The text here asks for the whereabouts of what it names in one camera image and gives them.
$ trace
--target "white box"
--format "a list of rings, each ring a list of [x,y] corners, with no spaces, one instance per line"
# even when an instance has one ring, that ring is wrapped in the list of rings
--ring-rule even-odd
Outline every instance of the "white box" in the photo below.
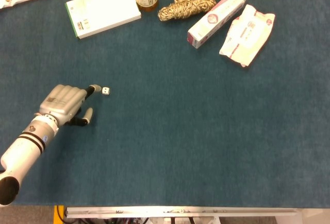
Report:
[[[188,42],[199,48],[223,24],[226,23],[246,0],[221,0],[188,30]]]
[[[72,0],[65,6],[80,39],[141,18],[135,0]]]

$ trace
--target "robotic finger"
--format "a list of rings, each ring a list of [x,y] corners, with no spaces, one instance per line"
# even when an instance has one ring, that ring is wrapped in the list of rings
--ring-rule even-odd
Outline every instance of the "robotic finger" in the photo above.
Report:
[[[87,109],[83,118],[77,114],[85,100],[101,89],[99,85],[90,85],[86,89],[57,85],[47,95],[37,116],[1,157],[5,171],[0,172],[0,206],[9,205],[15,199],[28,170],[61,126],[89,124],[92,108]]]

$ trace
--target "robotic hand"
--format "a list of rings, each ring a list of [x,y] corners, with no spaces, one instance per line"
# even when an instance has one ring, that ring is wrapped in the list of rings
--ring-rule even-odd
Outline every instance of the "robotic hand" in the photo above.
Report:
[[[39,113],[1,157],[5,171],[0,174],[0,206],[9,205],[19,192],[22,180],[40,154],[55,137],[62,125],[89,124],[93,109],[84,117],[76,115],[80,106],[101,87],[90,85],[86,89],[57,85],[41,103]]]

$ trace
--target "white cube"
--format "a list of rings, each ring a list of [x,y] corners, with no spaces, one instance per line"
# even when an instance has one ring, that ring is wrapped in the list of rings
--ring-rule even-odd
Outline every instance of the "white cube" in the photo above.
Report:
[[[103,88],[102,88],[102,94],[104,94],[104,95],[109,95],[109,94],[110,94],[110,88],[103,87]]]

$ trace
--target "rope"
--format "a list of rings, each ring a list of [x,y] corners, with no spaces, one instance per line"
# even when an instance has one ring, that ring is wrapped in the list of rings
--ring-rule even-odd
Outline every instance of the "rope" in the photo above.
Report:
[[[173,4],[158,12],[161,21],[188,18],[193,14],[207,12],[216,5],[216,0],[174,0]]]

